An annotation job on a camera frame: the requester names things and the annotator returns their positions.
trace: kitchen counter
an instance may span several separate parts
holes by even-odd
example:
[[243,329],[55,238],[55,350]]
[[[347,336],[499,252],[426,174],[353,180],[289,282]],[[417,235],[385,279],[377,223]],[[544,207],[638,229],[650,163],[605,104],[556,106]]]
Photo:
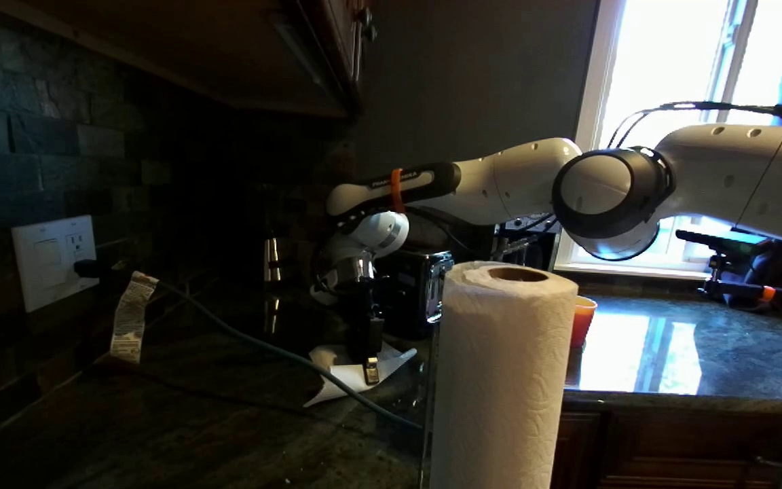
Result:
[[[270,335],[256,294],[199,298]],[[782,412],[782,317],[698,298],[596,298],[569,407]],[[324,310],[284,302],[274,343],[304,354],[335,336]],[[366,397],[421,423],[418,366]],[[0,485],[418,485],[421,432],[353,400],[301,407],[319,386],[315,371],[175,303],[148,331],[141,366],[98,360],[0,430]]]

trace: wall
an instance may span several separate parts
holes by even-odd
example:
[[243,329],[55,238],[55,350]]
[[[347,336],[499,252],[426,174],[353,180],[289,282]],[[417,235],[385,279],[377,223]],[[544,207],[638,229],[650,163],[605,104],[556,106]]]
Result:
[[573,138],[597,0],[388,0],[365,48],[362,174]]
[[347,161],[343,131],[237,115],[0,19],[0,423],[107,350],[122,290],[26,316],[12,226],[92,215],[104,257],[175,282],[258,279],[266,226],[322,215],[322,168]]

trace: electrical outlet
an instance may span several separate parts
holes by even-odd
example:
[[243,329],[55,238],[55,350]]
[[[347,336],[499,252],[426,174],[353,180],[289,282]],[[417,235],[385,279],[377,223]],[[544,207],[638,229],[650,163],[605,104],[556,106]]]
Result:
[[96,260],[92,218],[66,218],[12,229],[26,310],[92,288],[98,276],[79,276],[76,260]]

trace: window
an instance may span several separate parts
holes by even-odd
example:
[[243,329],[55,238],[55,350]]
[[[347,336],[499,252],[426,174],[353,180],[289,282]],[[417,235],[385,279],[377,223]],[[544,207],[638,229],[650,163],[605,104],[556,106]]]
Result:
[[[782,0],[603,0],[575,142],[605,146],[632,110],[668,101],[776,104],[782,78]],[[658,110],[626,146],[654,146],[668,131],[695,121],[770,121],[748,110]],[[597,260],[556,235],[555,269],[646,276],[703,276],[708,248],[683,242],[676,229],[729,233],[732,223],[675,218],[632,260]]]

